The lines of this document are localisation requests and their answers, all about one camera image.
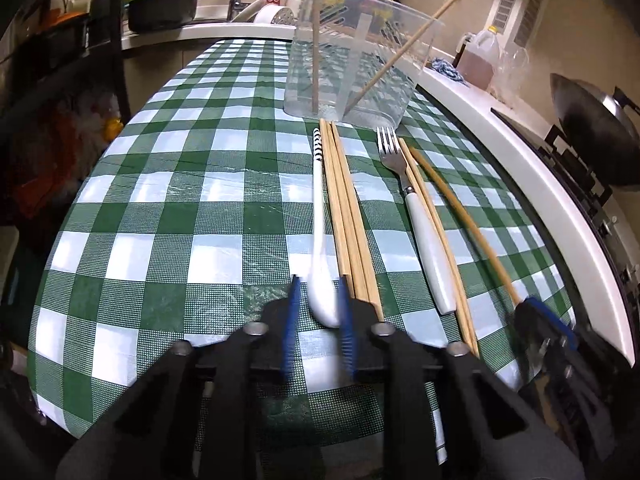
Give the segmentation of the white striped ceramic spoon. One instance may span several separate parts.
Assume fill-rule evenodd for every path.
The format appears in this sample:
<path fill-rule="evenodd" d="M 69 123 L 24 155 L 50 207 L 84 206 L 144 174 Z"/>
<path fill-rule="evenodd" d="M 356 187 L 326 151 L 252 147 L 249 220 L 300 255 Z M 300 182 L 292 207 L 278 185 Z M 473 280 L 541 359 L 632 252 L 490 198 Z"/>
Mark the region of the white striped ceramic spoon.
<path fill-rule="evenodd" d="M 318 323 L 335 330 L 340 326 L 340 320 L 324 244 L 323 153 L 318 128 L 314 129 L 312 148 L 312 253 L 307 278 L 309 309 Z"/>

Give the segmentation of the white handled metal fork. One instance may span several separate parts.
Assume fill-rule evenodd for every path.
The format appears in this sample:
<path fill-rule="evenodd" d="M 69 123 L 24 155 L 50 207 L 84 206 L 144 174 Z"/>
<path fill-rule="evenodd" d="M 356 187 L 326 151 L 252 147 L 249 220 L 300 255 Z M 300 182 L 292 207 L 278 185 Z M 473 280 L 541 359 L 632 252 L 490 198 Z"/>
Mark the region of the white handled metal fork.
<path fill-rule="evenodd" d="M 442 251 L 430 214 L 409 177 L 410 170 L 390 127 L 376 128 L 376 143 L 382 164 L 398 177 L 400 190 L 408 210 L 414 240 L 423 273 L 434 304 L 440 315 L 454 313 L 456 296 L 445 253 Z"/>

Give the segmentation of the black gas stove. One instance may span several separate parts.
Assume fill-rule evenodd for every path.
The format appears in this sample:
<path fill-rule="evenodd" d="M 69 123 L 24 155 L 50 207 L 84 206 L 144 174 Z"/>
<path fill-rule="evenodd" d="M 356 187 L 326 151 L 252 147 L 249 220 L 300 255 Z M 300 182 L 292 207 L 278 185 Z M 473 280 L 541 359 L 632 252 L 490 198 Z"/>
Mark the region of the black gas stove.
<path fill-rule="evenodd" d="M 608 253 L 631 312 L 638 314 L 639 258 L 623 239 L 620 218 L 615 214 L 609 216 L 603 208 L 605 201 L 613 196 L 611 188 L 600 183 L 591 169 L 574 153 L 567 143 L 568 137 L 556 125 L 552 125 L 544 136 L 540 136 L 506 112 L 493 107 L 490 111 L 536 152 L 582 208 Z"/>

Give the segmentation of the black wok with lid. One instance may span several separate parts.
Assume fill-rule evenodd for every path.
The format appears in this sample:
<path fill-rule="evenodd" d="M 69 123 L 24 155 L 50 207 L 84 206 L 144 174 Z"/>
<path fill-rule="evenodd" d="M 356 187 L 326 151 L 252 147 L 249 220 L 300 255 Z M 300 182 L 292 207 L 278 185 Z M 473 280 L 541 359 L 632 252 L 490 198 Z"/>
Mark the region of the black wok with lid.
<path fill-rule="evenodd" d="M 568 143 L 599 180 L 637 191 L 639 131 L 626 110 L 638 112 L 622 89 L 607 94 L 587 81 L 550 75 L 552 102 Z"/>

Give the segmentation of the green checkered tablecloth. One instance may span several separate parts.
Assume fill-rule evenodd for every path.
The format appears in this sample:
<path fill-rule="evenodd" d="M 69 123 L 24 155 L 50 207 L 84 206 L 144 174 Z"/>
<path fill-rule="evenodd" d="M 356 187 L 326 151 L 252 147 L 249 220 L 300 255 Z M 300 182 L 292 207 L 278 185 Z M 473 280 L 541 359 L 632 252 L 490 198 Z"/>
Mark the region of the green checkered tablecloth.
<path fill-rule="evenodd" d="M 28 342 L 38 408 L 80 437 L 171 342 L 221 340 L 306 281 L 312 246 L 312 132 L 283 110 L 290 45 L 213 44 L 164 84 L 98 161 L 44 268 Z M 417 341 L 458 339 L 423 276 L 396 178 L 375 130 L 338 124 L 385 317 Z M 442 175 L 523 296 L 575 322 L 566 272 L 524 198 L 435 98 L 417 92 L 397 130 Z M 512 304 L 427 183 L 456 258 L 480 355 L 514 389 L 525 364 Z M 351 384 L 335 333 L 311 318 L 303 285 L 293 380 L 268 422 L 310 437 L 312 474 L 381 467 L 382 393 Z"/>

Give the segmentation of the cooking oil jug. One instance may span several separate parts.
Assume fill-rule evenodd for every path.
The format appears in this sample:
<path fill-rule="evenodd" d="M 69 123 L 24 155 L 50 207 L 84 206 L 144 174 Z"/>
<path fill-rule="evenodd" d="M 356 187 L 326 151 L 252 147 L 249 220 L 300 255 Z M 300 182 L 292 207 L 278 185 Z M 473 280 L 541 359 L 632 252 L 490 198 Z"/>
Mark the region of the cooking oil jug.
<path fill-rule="evenodd" d="M 498 30 L 489 26 L 466 44 L 457 70 L 467 84 L 487 90 L 500 61 Z"/>

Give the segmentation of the blue dish cloth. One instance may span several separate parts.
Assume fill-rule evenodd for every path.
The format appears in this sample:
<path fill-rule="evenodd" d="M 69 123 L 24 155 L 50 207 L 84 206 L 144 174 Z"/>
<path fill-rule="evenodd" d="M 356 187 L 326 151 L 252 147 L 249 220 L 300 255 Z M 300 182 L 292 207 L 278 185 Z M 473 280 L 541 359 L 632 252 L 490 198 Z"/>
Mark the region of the blue dish cloth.
<path fill-rule="evenodd" d="M 451 63 L 446 61 L 444 58 L 433 58 L 429 63 L 428 67 L 434 72 L 445 76 L 446 78 L 454 81 L 460 82 L 460 84 L 466 84 L 465 78 Z"/>

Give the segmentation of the clear plastic utensil holder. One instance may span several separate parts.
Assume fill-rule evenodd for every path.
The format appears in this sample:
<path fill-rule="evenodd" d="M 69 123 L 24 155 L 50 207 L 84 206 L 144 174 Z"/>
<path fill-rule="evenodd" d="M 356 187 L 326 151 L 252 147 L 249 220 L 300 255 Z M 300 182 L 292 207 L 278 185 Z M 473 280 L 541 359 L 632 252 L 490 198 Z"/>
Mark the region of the clear plastic utensil holder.
<path fill-rule="evenodd" d="M 393 0 L 320 0 L 319 113 L 311 110 L 312 0 L 302 0 L 290 51 L 284 111 L 354 127 L 397 129 L 444 28 L 436 21 L 347 114 L 346 105 L 431 17 Z"/>

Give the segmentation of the black cooking pot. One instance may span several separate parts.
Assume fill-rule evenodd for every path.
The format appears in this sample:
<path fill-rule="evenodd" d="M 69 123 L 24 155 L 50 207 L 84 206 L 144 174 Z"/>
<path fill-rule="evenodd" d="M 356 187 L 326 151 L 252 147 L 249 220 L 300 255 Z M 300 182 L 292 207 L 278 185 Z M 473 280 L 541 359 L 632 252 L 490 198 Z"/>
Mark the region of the black cooking pot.
<path fill-rule="evenodd" d="M 179 28 L 190 24 L 198 0 L 131 0 L 128 27 L 136 34 Z"/>

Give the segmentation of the black metal shelf rack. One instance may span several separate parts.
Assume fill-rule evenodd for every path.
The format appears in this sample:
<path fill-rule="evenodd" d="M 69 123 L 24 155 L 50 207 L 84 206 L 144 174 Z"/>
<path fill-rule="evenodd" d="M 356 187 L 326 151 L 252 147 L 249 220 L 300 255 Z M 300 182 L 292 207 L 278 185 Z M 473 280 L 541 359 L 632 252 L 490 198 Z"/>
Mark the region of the black metal shelf rack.
<path fill-rule="evenodd" d="M 70 200 L 130 119 L 123 13 L 124 0 L 1 0 L 2 223 Z"/>

